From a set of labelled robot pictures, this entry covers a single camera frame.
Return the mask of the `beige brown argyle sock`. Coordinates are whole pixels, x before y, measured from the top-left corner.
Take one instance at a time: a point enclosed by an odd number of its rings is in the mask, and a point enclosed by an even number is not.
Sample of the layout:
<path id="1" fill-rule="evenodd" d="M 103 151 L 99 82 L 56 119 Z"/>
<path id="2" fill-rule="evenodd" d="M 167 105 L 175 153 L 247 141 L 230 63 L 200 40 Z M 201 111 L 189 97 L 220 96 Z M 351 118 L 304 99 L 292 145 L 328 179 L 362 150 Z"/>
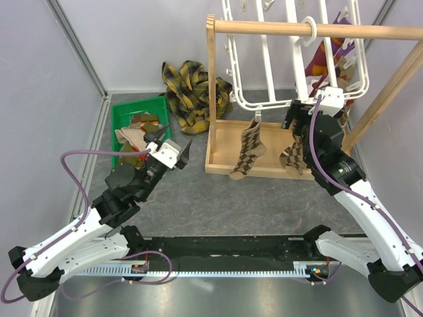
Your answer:
<path id="1" fill-rule="evenodd" d="M 241 180 L 252 170 L 256 160 L 266 154 L 266 146 L 260 138 L 261 121 L 254 119 L 241 133 L 241 150 L 234 169 L 229 174 L 232 180 Z"/>
<path id="2" fill-rule="evenodd" d="M 288 128 L 292 132 L 293 143 L 281 152 L 279 160 L 290 174 L 302 176 L 307 164 L 303 160 L 303 144 L 301 137 L 295 133 L 296 127 L 297 120 L 293 120 Z"/>

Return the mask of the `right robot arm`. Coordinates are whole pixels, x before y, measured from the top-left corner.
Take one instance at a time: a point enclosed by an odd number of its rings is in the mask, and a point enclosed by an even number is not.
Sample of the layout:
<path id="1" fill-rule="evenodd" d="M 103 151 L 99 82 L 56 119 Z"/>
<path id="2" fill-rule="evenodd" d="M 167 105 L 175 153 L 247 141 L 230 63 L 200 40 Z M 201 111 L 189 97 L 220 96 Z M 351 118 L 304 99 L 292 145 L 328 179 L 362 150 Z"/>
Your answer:
<path id="1" fill-rule="evenodd" d="M 300 155 L 318 185 L 353 216 L 372 243 L 365 248 L 319 225 L 304 236 L 304 255 L 342 262 L 367 278 L 387 302 L 397 302 L 422 282 L 422 247 L 385 210 L 359 164 L 342 150 L 344 132 L 337 118 L 314 105 L 293 100 L 285 126 L 293 133 L 292 150 Z"/>

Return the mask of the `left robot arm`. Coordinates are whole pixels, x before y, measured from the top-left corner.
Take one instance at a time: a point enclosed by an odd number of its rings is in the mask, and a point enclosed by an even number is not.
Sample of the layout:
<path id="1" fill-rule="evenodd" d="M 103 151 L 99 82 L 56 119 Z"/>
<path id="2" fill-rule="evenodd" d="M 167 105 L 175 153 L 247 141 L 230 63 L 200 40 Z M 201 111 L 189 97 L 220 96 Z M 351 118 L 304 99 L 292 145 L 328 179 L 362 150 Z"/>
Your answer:
<path id="1" fill-rule="evenodd" d="M 54 293 L 61 284 L 85 269 L 109 260 L 140 259 L 145 241 L 135 226 L 125 223 L 139 212 L 168 170 L 182 170 L 189 161 L 190 146 L 181 148 L 163 136 L 167 128 L 143 137 L 147 148 L 134 152 L 145 159 L 141 168 L 117 164 L 106 177 L 107 189 L 66 227 L 32 247 L 15 246 L 9 259 L 22 297 L 30 302 Z"/>

